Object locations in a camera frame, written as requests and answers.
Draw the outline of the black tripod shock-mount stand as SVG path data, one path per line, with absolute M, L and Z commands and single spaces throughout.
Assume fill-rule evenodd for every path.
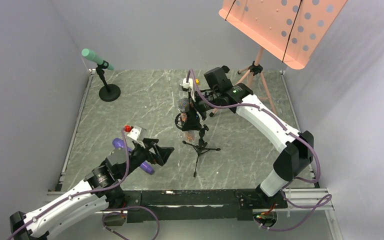
M 175 126 L 179 130 L 182 131 L 181 113 L 179 113 L 175 117 L 174 123 L 175 123 Z M 199 161 L 200 157 L 202 155 L 204 155 L 205 153 L 209 152 L 209 151 L 220 151 L 221 149 L 219 147 L 216 147 L 216 148 L 208 147 L 208 142 L 206 142 L 204 140 L 204 136 L 206 135 L 206 132 L 209 131 L 209 128 L 208 128 L 208 126 L 206 124 L 201 124 L 201 129 L 200 130 L 192 130 L 192 131 L 193 132 L 194 131 L 198 131 L 199 138 L 198 138 L 197 144 L 189 143 L 186 140 L 183 140 L 182 143 L 184 145 L 191 146 L 194 149 L 194 151 L 196 152 L 196 154 L 197 154 L 197 158 L 196 158 L 196 161 L 195 161 L 194 173 L 193 173 L 193 177 L 195 178 L 197 176 L 197 174 L 198 174 L 198 161 Z

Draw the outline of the silver glitter microphone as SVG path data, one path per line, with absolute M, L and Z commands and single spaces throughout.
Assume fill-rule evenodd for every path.
M 180 111 L 180 119 L 182 123 L 185 123 L 187 120 L 187 110 L 188 110 L 189 100 L 186 97 L 182 97 L 177 101 L 177 107 Z M 192 143 L 195 140 L 195 133 L 192 130 L 184 131 L 183 135 L 185 140 L 188 143 Z

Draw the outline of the black round-base clip stand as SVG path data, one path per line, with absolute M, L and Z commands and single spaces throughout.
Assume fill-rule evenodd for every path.
M 99 98 L 104 102 L 112 102 L 119 98 L 121 95 L 121 89 L 116 84 L 108 84 L 105 79 L 105 69 L 109 68 L 109 63 L 103 61 L 101 64 L 97 64 L 95 69 L 99 79 L 103 83 L 103 87 L 99 90 Z

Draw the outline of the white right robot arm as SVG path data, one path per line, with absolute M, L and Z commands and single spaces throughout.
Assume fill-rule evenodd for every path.
M 300 132 L 269 110 L 253 91 L 243 83 L 232 84 L 228 67 L 216 67 L 204 74 L 208 89 L 199 89 L 193 70 L 179 81 L 187 98 L 178 104 L 178 127 L 183 132 L 199 131 L 201 121 L 213 109 L 228 109 L 251 123 L 279 152 L 269 175 L 256 191 L 268 198 L 275 196 L 292 182 L 315 158 L 314 137 Z

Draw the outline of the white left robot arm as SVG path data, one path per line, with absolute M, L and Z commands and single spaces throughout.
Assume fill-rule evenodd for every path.
M 10 240 L 46 240 L 85 217 L 127 205 L 121 183 L 144 162 L 164 166 L 174 147 L 161 147 L 159 140 L 145 138 L 134 149 L 115 148 L 113 153 L 77 185 L 48 204 L 10 218 Z

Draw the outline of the teal green microphone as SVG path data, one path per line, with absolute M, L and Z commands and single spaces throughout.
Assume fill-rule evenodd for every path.
M 89 48 L 84 48 L 81 51 L 81 55 L 87 59 L 88 61 L 96 63 L 98 66 L 104 66 L 108 70 L 113 71 L 114 66 L 110 64 L 108 61 L 104 60 L 102 57 L 98 56 L 95 51 L 89 49 Z

